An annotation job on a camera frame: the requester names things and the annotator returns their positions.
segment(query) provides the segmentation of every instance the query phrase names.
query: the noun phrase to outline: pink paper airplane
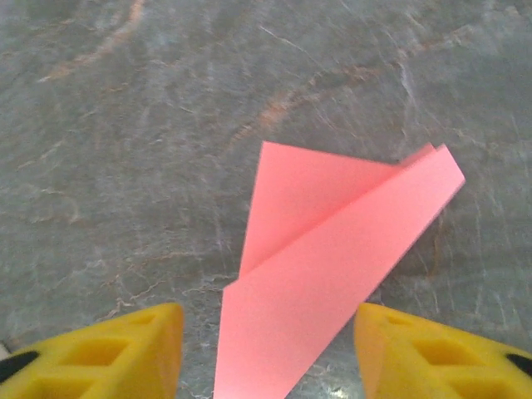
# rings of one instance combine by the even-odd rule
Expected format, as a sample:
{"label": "pink paper airplane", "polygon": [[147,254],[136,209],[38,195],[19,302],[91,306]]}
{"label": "pink paper airplane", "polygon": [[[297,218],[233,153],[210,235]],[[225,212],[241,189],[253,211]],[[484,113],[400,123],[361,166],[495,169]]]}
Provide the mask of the pink paper airplane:
{"label": "pink paper airplane", "polygon": [[387,165],[265,142],[214,399],[280,399],[464,184],[445,146]]}

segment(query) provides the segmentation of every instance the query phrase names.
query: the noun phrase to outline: marble countertop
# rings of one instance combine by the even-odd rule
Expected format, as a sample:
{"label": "marble countertop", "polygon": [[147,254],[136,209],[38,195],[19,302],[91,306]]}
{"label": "marble countertop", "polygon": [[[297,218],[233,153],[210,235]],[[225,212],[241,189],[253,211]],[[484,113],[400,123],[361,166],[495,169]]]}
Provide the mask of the marble countertop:
{"label": "marble countertop", "polygon": [[[0,338],[185,307],[212,395],[262,140],[467,183],[371,296],[532,351],[532,3],[4,0]],[[290,398],[363,397],[349,323]]]}

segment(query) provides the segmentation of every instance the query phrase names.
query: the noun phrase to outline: stone floor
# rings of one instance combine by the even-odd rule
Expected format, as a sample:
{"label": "stone floor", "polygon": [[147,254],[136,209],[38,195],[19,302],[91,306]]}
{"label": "stone floor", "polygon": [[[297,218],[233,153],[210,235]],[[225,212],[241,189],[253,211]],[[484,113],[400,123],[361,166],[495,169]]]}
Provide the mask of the stone floor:
{"label": "stone floor", "polygon": [[[261,140],[465,188],[371,300],[532,350],[530,0],[3,0],[0,338],[185,307],[211,397]],[[290,398],[361,398],[347,325]]]}

